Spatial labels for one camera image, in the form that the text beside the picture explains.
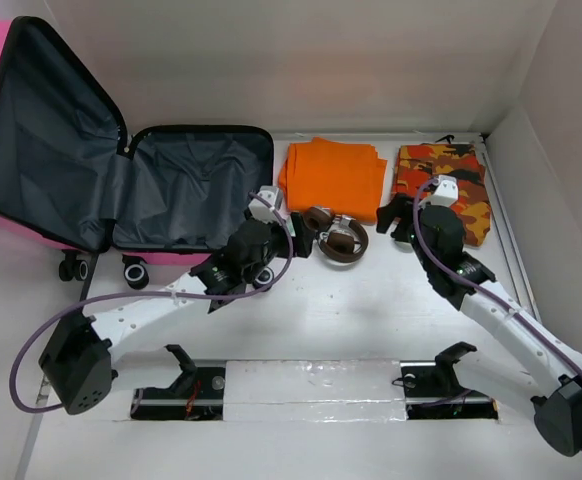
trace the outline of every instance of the camouflage clothing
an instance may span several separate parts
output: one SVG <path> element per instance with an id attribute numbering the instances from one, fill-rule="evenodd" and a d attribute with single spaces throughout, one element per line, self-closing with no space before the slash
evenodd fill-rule
<path id="1" fill-rule="evenodd" d="M 473 145 L 407 145 L 400 148 L 392 194 L 414 197 L 432 175 L 457 178 L 460 195 L 451 207 L 466 231 L 465 244 L 480 246 L 491 228 L 491 204 L 484 188 L 484 167 Z"/>

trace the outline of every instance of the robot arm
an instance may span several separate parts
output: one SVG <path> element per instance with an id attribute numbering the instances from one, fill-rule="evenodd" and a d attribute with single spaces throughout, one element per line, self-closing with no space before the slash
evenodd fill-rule
<path id="1" fill-rule="evenodd" d="M 457 192 L 456 180 L 441 175 L 435 191 L 420 203 L 424 208 L 414 210 L 414 199 L 396 195 L 378 210 L 377 229 L 385 233 L 400 218 L 391 236 L 413 246 L 436 293 L 486 329 L 525 371 L 497 364 L 476 347 L 459 343 L 436 357 L 436 377 L 450 394 L 467 388 L 508 404 L 532 419 L 553 448 L 573 456 L 582 450 L 582 353 L 552 335 L 515 302 L 493 272 L 463 251 L 462 222 L 448 208 Z M 422 241 L 438 262 L 417 238 L 414 212 Z"/>
<path id="2" fill-rule="evenodd" d="M 263 187 L 258 196 L 275 208 L 282 201 L 276 187 Z M 266 288 L 274 282 L 267 265 L 276 256 L 288 257 L 290 248 L 298 256 L 310 254 L 313 232 L 299 214 L 287 222 L 292 239 L 259 200 L 251 202 L 247 217 L 225 247 L 159 292 L 89 317 L 81 309 L 62 317 L 39 364 L 67 413 L 93 408 L 112 390 L 154 386 L 168 387 L 174 394 L 186 391 L 195 364 L 179 345 L 169 344 L 183 314 L 203 318 L 250 296 L 253 292 L 245 293 L 248 284 Z M 147 354 L 139 359 L 135 352 Z"/>

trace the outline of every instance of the pink suitcase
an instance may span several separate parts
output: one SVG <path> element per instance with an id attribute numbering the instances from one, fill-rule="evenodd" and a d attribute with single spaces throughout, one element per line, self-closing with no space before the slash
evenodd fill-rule
<path id="1" fill-rule="evenodd" d="M 141 262 L 199 263 L 272 181 L 266 131 L 169 125 L 131 137 L 48 23 L 0 22 L 0 225 L 63 250 L 63 280 L 86 278 L 80 253 L 110 247 L 134 288 L 148 283 Z"/>

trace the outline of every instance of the brown headphones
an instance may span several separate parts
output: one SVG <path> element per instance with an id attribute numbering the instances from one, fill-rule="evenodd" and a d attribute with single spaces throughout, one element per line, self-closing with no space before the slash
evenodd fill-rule
<path id="1" fill-rule="evenodd" d="M 357 262 L 369 246 L 366 230 L 354 218 L 346 215 L 336 217 L 331 210 L 324 207 L 311 207 L 302 217 L 304 223 L 317 232 L 320 250 L 336 262 Z"/>

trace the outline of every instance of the orange shirt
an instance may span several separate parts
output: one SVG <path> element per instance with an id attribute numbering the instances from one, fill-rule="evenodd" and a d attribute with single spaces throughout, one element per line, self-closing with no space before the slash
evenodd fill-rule
<path id="1" fill-rule="evenodd" d="M 372 145 L 314 138 L 289 145 L 278 184 L 287 208 L 304 212 L 320 205 L 334 213 L 375 223 L 387 161 Z"/>

